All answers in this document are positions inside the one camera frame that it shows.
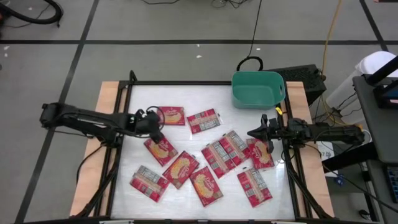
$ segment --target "metal stand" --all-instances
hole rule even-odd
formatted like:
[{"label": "metal stand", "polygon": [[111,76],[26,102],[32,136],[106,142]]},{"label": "metal stand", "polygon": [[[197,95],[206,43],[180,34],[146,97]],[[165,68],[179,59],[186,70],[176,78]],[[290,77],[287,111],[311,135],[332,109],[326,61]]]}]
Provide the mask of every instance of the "metal stand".
[{"label": "metal stand", "polygon": [[[322,164],[334,171],[360,162],[365,162],[369,159],[377,159],[377,152],[373,142],[343,152],[340,155],[323,161]],[[323,168],[323,172],[328,173],[329,170]]]}]

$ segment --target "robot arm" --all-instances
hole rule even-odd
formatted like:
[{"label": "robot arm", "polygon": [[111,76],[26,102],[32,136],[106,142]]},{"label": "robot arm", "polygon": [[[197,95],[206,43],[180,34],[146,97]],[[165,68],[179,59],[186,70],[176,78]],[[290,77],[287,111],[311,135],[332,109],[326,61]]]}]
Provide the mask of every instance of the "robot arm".
[{"label": "robot arm", "polygon": [[249,136],[268,142],[268,153],[274,149],[271,139],[286,139],[290,145],[304,147],[309,141],[333,141],[346,144],[360,145],[364,141],[364,134],[356,125],[331,127],[327,123],[307,124],[302,119],[292,118],[287,121],[287,127],[270,119],[268,125],[267,115],[261,117],[261,126],[248,132]]},{"label": "robot arm", "polygon": [[160,118],[155,112],[149,111],[150,108],[146,112],[139,109],[135,114],[104,114],[63,103],[44,104],[42,108],[40,122],[44,128],[66,126],[92,135],[107,146],[114,146],[121,134],[151,138],[156,143],[163,138],[159,129]]}]

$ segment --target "plastic bin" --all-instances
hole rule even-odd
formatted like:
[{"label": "plastic bin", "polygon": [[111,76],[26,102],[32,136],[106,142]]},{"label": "plastic bin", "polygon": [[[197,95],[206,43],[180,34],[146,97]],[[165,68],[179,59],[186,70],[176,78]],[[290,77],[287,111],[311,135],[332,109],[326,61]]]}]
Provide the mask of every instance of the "plastic bin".
[{"label": "plastic bin", "polygon": [[284,79],[276,72],[236,72],[232,77],[236,108],[268,110],[284,99]]}]

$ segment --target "red snack package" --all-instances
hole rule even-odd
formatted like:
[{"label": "red snack package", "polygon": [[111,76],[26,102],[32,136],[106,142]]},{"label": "red snack package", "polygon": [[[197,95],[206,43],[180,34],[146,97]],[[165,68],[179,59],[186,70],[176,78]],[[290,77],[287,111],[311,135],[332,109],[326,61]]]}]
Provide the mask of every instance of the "red snack package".
[{"label": "red snack package", "polygon": [[248,159],[251,155],[248,146],[235,131],[224,134],[219,142],[236,166]]},{"label": "red snack package", "polygon": [[218,141],[208,144],[201,153],[218,178],[235,168],[233,161]]},{"label": "red snack package", "polygon": [[197,168],[199,162],[190,154],[183,151],[163,173],[177,189],[188,179],[191,173]]},{"label": "red snack package", "polygon": [[254,168],[262,169],[274,166],[274,160],[271,154],[267,152],[267,145],[258,139],[247,139]]},{"label": "red snack package", "polygon": [[223,196],[209,168],[205,167],[194,172],[190,179],[204,207]]},{"label": "red snack package", "polygon": [[138,172],[133,175],[130,181],[130,185],[155,202],[159,201],[160,196],[162,196],[167,186],[169,186],[169,183],[168,180],[144,166],[140,166]]},{"label": "red snack package", "polygon": [[160,106],[162,111],[157,110],[156,113],[160,117],[160,123],[163,124],[162,112],[165,116],[165,123],[169,125],[185,125],[184,108],[180,106]]},{"label": "red snack package", "polygon": [[164,166],[175,155],[178,154],[177,150],[175,150],[175,148],[169,143],[166,137],[163,137],[159,144],[156,144],[153,140],[148,139],[144,142],[144,145],[161,166]]},{"label": "red snack package", "polygon": [[264,179],[255,168],[238,174],[238,179],[252,207],[272,198]]},{"label": "red snack package", "polygon": [[187,117],[187,120],[191,126],[192,134],[217,127],[221,124],[214,109],[189,116]]}]

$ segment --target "food wrapper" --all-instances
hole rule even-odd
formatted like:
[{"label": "food wrapper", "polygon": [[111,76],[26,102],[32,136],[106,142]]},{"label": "food wrapper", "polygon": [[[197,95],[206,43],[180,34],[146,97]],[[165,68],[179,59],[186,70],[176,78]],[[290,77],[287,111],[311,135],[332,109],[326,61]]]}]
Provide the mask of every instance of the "food wrapper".
[{"label": "food wrapper", "polygon": [[264,179],[255,168],[238,174],[238,179],[252,207],[272,198]]},{"label": "food wrapper", "polygon": [[267,152],[267,144],[258,139],[247,139],[254,168],[263,169],[274,166],[271,154]]},{"label": "food wrapper", "polygon": [[236,166],[250,158],[251,153],[248,146],[235,131],[225,134],[219,142]]},{"label": "food wrapper", "polygon": [[204,207],[223,196],[209,168],[205,167],[194,172],[190,179]]},{"label": "food wrapper", "polygon": [[169,183],[168,180],[144,166],[140,166],[130,181],[131,186],[155,202],[159,201],[167,186],[169,186]]},{"label": "food wrapper", "polygon": [[233,161],[218,141],[207,145],[206,148],[202,149],[201,153],[206,158],[217,178],[222,177],[228,171],[235,168]]},{"label": "food wrapper", "polygon": [[214,109],[187,117],[192,134],[217,127],[221,124],[220,119]]},{"label": "food wrapper", "polygon": [[198,165],[198,161],[190,154],[183,151],[181,155],[174,160],[171,166],[167,168],[163,176],[179,189]]},{"label": "food wrapper", "polygon": [[169,143],[166,137],[163,137],[158,144],[148,139],[144,142],[144,145],[161,166],[164,166],[178,154],[177,150]]},{"label": "food wrapper", "polygon": [[160,117],[160,123],[163,124],[162,112],[165,116],[164,124],[167,125],[185,125],[184,108],[179,106],[160,106],[162,111],[157,110],[156,113]]}]

